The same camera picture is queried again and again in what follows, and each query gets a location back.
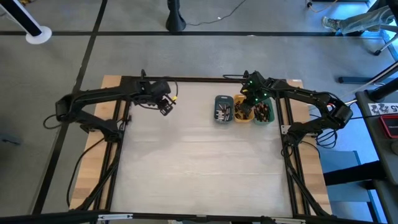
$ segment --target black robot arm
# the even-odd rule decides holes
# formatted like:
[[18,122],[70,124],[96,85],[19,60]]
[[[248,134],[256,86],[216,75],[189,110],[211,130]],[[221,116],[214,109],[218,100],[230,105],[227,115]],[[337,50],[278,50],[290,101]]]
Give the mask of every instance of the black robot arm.
[[285,136],[289,144],[299,144],[308,133],[320,134],[326,128],[341,129],[346,126],[349,119],[353,116],[352,110],[332,93],[293,87],[284,80],[275,78],[265,79],[259,72],[248,74],[246,71],[245,77],[247,79],[241,89],[241,93],[246,96],[246,99],[241,104],[241,109],[245,113],[250,113],[255,104],[269,97],[274,99],[287,97],[318,108],[320,118],[306,123],[294,122],[290,126]]
[[114,100],[131,101],[134,105],[154,106],[150,109],[159,110],[164,116],[173,109],[175,100],[169,97],[170,87],[165,80],[150,83],[143,79],[123,82],[120,86],[98,90],[78,91],[64,96],[55,104],[57,120],[62,123],[77,122],[85,131],[99,129],[107,142],[117,142],[121,132],[114,120],[103,120],[83,111],[83,107],[95,103]]

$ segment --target sneaker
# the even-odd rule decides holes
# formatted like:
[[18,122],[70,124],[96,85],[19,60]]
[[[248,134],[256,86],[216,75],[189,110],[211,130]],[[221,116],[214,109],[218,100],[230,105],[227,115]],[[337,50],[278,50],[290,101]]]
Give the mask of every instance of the sneaker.
[[330,18],[327,18],[326,16],[323,16],[321,23],[324,26],[324,28],[329,28],[333,32],[337,32],[340,29],[340,27],[339,27],[340,20],[339,19],[330,19]]

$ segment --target white tabletop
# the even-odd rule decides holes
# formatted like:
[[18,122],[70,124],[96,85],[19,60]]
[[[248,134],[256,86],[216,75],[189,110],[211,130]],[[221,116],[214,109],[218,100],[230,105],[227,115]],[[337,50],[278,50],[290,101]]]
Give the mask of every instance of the white tabletop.
[[276,112],[268,126],[218,124],[215,97],[233,97],[241,84],[178,85],[166,117],[131,108],[111,210],[291,217]]

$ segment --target white sticker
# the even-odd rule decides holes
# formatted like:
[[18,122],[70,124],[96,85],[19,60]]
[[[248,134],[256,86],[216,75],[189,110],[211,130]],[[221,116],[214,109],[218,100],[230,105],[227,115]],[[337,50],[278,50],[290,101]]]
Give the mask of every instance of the white sticker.
[[368,103],[372,115],[398,113],[398,103]]

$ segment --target wooden table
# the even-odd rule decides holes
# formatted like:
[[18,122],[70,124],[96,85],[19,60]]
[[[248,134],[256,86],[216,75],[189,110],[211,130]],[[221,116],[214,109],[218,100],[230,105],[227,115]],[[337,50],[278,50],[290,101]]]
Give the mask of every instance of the wooden table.
[[[105,75],[102,83],[102,88],[109,88],[118,86],[121,81],[121,76],[116,75]],[[301,80],[288,80],[289,85],[303,87]],[[305,103],[290,100],[291,109],[293,113],[294,121],[306,122],[310,119],[308,113],[308,106]],[[95,116],[102,119],[112,119],[116,102],[106,102],[99,103],[95,108]],[[121,109],[119,117],[121,118],[123,114],[124,103],[121,104]],[[284,120],[287,120],[287,112],[285,104],[282,100],[282,114]],[[95,142],[103,137],[102,133],[95,131],[89,133],[86,149],[93,145]],[[315,145],[315,140],[311,137],[305,137],[304,141],[312,143]],[[76,180],[76,185],[73,191],[72,201],[70,208],[76,208],[79,206],[84,199],[90,194],[94,186],[98,183],[100,178],[101,166],[104,159],[106,142],[102,142],[96,146],[91,152],[85,155],[82,159],[80,169],[78,171],[78,176]],[[330,203],[328,199],[328,193],[326,190],[325,181],[323,179],[322,167],[320,164],[318,152],[308,144],[299,145],[300,158],[302,162],[302,168],[304,173],[305,185],[315,198],[315,200],[322,206],[322,208],[331,214]],[[102,200],[99,205],[100,208],[104,208],[105,200],[107,197],[108,184],[104,187]],[[295,194],[297,199],[298,212],[303,213],[302,199],[299,188],[295,185]]]

